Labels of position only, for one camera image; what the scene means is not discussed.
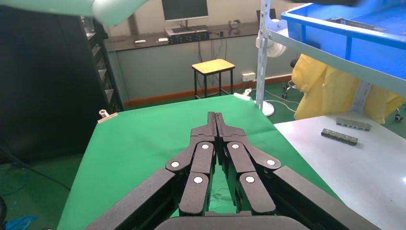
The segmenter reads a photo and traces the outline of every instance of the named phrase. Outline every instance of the keyboard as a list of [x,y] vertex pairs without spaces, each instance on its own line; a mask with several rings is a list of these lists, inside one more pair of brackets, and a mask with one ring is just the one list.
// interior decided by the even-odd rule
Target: keyboard
[[204,30],[207,29],[207,25],[195,25],[195,26],[189,26],[189,27],[181,27],[181,28],[174,28],[172,31],[174,33],[182,33],[182,32],[191,32],[191,31],[197,31],[197,30]]

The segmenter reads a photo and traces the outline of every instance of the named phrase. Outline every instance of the wall socket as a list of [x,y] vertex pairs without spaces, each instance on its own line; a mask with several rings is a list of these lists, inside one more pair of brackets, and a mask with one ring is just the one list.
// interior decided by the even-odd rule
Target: wall socket
[[242,74],[242,81],[247,82],[247,81],[255,81],[256,74],[254,72],[250,73],[243,73]]

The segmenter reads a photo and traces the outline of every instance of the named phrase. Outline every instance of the orange baseboard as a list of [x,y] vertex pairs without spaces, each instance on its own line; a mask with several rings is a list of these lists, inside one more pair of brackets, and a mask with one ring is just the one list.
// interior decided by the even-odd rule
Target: orange baseboard
[[[291,79],[292,79],[292,76],[273,78],[273,79],[265,80],[265,84],[267,85],[267,84],[288,82]],[[241,83],[234,85],[234,90],[238,90],[243,87],[246,87],[246,88],[255,87],[256,85],[257,85],[256,82],[247,82],[247,83],[241,82]],[[224,90],[230,90],[231,85],[225,85],[222,88]],[[218,92],[218,87],[207,88],[207,92],[208,93]],[[198,90],[197,93],[204,94],[204,91]],[[165,95],[160,95],[160,96],[155,96],[155,97],[147,97],[147,98],[130,100],[130,101],[124,102],[124,106],[126,108],[128,108],[128,107],[134,107],[134,106],[139,106],[139,105],[143,105],[143,104],[150,104],[150,103],[162,102],[162,101],[167,101],[167,100],[175,100],[175,99],[179,99],[179,98],[193,97],[193,96],[194,96],[193,90],[185,91],[185,92],[176,92],[176,93],[165,94]]]

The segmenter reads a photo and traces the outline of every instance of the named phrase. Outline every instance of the green cloth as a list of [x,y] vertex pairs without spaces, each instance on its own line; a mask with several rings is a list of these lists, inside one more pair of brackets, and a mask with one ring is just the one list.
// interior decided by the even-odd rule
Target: green cloth
[[[207,124],[210,111],[223,113],[225,123],[243,128],[253,146],[337,197],[253,101],[229,95],[121,112],[98,124],[58,229],[85,228],[158,168],[164,168],[189,145],[191,129]],[[235,213],[225,175],[216,167],[210,211]]]

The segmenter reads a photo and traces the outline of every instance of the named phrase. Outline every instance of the black cabinet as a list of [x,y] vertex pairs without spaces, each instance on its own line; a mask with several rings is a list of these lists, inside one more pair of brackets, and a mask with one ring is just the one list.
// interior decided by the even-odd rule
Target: black cabinet
[[84,153],[99,111],[122,110],[102,27],[0,7],[0,28],[0,145],[22,160]]

